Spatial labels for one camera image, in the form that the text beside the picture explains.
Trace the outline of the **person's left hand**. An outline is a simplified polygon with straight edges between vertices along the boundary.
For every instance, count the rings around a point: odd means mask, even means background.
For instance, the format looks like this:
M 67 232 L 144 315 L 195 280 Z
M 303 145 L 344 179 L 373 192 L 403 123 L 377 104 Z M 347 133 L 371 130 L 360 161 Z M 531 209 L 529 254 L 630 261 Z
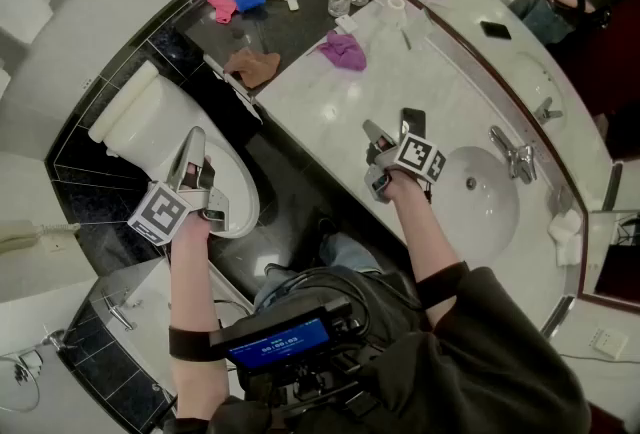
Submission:
M 211 166 L 210 158 L 206 156 L 198 166 L 194 163 L 187 165 L 181 187 L 190 189 L 211 189 L 214 185 L 215 170 Z

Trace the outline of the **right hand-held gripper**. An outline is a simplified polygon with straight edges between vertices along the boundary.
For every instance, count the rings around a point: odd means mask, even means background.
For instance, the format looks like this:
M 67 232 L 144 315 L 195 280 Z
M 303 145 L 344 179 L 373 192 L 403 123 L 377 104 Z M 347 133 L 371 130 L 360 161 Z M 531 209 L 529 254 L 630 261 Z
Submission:
M 368 156 L 369 167 L 364 177 L 373 198 L 388 202 L 385 189 L 391 182 L 390 171 L 396 170 L 415 179 L 428 201 L 431 201 L 432 188 L 446 163 L 446 157 L 437 146 L 411 132 L 406 133 L 399 144 L 395 144 L 393 138 L 370 119 L 363 122 L 362 128 L 374 145 L 372 156 Z

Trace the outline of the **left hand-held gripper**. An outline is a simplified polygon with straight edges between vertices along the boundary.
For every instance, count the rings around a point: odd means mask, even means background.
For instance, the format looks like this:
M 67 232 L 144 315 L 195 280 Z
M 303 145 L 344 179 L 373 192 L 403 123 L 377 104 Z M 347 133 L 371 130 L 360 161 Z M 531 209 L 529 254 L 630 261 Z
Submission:
M 211 189 L 170 186 L 197 186 L 205 160 L 205 132 L 194 126 L 179 148 L 168 173 L 168 184 L 153 182 L 127 224 L 155 246 L 164 246 L 191 213 L 206 220 L 214 232 L 229 227 L 229 200 L 215 187 Z

